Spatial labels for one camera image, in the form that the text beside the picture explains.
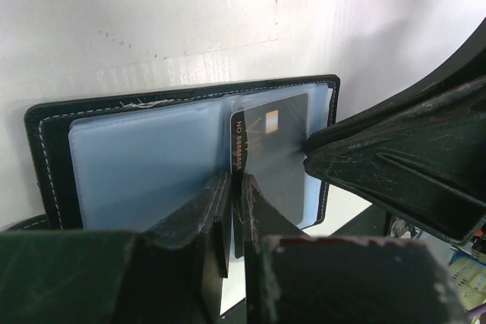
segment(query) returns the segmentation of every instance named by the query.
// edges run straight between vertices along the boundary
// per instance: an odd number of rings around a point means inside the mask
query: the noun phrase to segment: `white backdrop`
[[[0,0],[0,226],[43,211],[33,104],[333,73],[343,119],[434,70],[485,15],[486,0]],[[332,189],[312,232],[366,205]]]

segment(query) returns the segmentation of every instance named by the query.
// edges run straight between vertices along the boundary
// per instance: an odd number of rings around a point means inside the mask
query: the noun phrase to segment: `gold chip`
[[[277,132],[279,130],[279,111],[278,110],[274,110],[273,112],[267,113],[265,125],[266,125],[266,127],[265,127],[265,133],[266,134]]]

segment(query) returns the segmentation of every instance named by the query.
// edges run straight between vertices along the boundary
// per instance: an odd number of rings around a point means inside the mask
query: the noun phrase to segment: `card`
[[[304,216],[308,95],[235,112],[231,117],[232,173],[254,175],[264,196],[294,225]]]

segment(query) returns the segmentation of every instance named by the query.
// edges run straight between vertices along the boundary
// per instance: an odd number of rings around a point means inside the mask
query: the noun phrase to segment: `white stitching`
[[[34,223],[31,223],[29,225],[26,225],[26,226],[22,227],[22,230],[27,229],[27,228],[30,228],[30,227],[33,227],[34,225],[38,225],[40,223],[44,223],[46,221],[47,221],[47,219],[39,220],[38,222],[34,222]]]
[[[206,98],[208,96],[221,96],[221,95],[228,95],[228,94],[233,94],[233,93],[244,93],[244,92],[247,92],[247,91],[255,91],[255,90],[283,89],[283,88],[286,88],[286,87],[296,87],[296,86],[301,86],[301,85],[306,85],[306,84],[314,84],[314,83],[327,83],[327,84],[331,84],[331,85],[334,86],[333,96],[331,96],[331,103],[330,103],[332,105],[333,102],[334,102],[334,97],[336,95],[335,94],[336,84],[334,83],[334,81],[331,81],[331,80],[313,81],[313,82],[309,82],[309,83],[293,83],[291,85],[282,85],[282,86],[276,86],[276,87],[255,87],[253,89],[233,90],[233,91],[225,91],[225,92],[221,92],[221,93],[211,93],[211,94],[196,96],[196,97],[187,98],[187,99],[160,100],[160,102],[176,102],[176,101],[179,102],[179,101],[197,100],[197,99]],[[56,212],[57,212],[57,215],[58,215],[59,227],[61,229],[63,229],[64,227],[62,226],[61,211],[59,209],[58,198],[55,194],[54,182],[52,180],[52,175],[51,175],[51,168],[49,166],[49,159],[47,157],[46,144],[44,142],[43,129],[42,129],[44,122],[48,121],[50,119],[53,119],[53,118],[68,117],[70,115],[82,115],[82,114],[90,114],[90,113],[94,113],[94,112],[110,112],[110,111],[113,111],[113,110],[116,110],[116,109],[129,109],[129,108],[133,109],[133,108],[137,108],[138,105],[142,105],[142,104],[146,104],[146,103],[143,103],[143,102],[140,102],[138,104],[131,103],[131,104],[127,104],[127,105],[115,106],[115,107],[112,107],[112,108],[91,109],[91,110],[85,110],[85,111],[82,111],[82,112],[72,112],[72,113],[67,113],[67,114],[51,115],[49,117],[42,119],[39,122],[39,126],[37,127],[37,130],[39,131],[40,145],[41,145],[42,150],[43,150],[44,161],[46,163],[47,177],[49,179],[49,186],[51,187],[52,197],[54,199],[54,205],[55,205],[55,209],[56,209]],[[333,109],[331,109],[331,120],[333,118],[332,113],[333,113]]]

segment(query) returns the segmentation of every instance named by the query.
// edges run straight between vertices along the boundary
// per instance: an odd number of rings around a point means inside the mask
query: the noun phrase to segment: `wallet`
[[[292,224],[316,225],[329,185],[305,173],[304,144],[335,122],[338,93],[323,75],[35,105],[25,125],[49,226],[146,231],[219,172],[254,175]]]

